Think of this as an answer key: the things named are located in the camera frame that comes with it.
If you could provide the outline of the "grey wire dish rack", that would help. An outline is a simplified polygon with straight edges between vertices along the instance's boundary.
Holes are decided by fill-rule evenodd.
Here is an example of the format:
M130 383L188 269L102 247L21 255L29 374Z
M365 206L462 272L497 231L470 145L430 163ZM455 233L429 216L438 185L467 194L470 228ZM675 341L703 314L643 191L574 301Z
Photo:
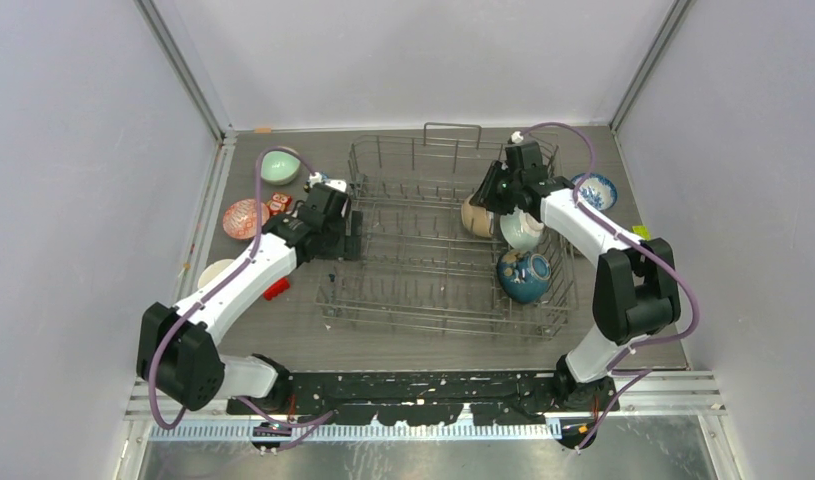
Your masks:
M354 329L419 330L550 340L568 324L579 296L570 244L543 231L535 252L550 269L543 293L511 299L496 265L509 243L464 225L461 209L488 167L505 157L505 138L478 127L429 123L421 133L365 134L350 147L359 248L319 283L324 321Z

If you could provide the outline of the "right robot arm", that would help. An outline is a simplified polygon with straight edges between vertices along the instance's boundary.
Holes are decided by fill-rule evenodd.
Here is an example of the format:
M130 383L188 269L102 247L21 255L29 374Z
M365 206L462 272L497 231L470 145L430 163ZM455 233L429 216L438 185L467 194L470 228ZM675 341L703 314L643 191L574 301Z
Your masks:
M594 325L556 364L554 402L567 410L602 399L621 358L680 316L674 255L662 239L644 240L595 210L580 189L552 176L534 140L509 141L471 204L493 214L525 213L570 242L596 269Z

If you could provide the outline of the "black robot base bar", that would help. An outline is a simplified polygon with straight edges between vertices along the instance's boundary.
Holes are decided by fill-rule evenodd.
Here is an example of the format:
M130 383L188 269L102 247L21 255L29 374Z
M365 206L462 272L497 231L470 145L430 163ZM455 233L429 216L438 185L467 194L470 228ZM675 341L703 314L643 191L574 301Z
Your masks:
M560 442L589 443L599 415L611 410L615 391L604 377L578 384L563 360L555 370L294 372L281 369L276 388L263 399L232 399L230 415L291 414L298 422L321 416L330 425L450 427L469 418L490 427L542 425L563 413Z

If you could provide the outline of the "beige bowl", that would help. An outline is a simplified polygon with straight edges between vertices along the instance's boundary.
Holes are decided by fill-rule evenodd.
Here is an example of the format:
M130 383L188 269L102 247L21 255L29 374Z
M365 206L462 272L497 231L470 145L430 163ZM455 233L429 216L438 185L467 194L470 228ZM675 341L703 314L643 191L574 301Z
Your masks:
M234 263L233 259L222 259L209 264L200 274L197 280L197 288L202 289L214 278L224 272Z
M473 195L469 195L461 206L461 222L471 234L480 238L492 238L495 230L495 215L483 207L472 204Z

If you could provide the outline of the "pale green celadon bowl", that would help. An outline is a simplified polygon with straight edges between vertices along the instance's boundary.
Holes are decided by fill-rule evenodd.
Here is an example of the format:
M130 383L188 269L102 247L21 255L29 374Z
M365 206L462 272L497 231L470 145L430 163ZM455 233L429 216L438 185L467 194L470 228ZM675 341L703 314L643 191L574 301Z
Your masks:
M291 148L263 152L257 161L256 171L260 179L275 186L292 183L302 166L299 153Z

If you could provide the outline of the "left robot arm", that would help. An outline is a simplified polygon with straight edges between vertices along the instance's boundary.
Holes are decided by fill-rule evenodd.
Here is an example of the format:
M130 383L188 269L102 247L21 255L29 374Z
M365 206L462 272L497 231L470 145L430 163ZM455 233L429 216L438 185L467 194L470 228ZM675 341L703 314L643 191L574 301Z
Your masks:
M183 412L215 399L251 399L263 412L281 412L290 398L288 371L259 354L222 355L231 326L271 287L299 266L337 246L346 235L349 185L327 179L311 186L292 214L270 218L252 243L203 288L172 306L155 303L141 320L137 375L146 381L155 421L162 396Z

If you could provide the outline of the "blue floral white bowl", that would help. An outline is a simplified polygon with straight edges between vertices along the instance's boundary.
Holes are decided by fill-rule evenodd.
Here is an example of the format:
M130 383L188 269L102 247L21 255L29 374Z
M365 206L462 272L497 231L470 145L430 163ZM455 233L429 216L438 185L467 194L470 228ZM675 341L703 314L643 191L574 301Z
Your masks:
M574 185L582 182L579 194L596 210L611 209L618 200L618 191L615 184L599 173L586 176L580 173L571 178Z

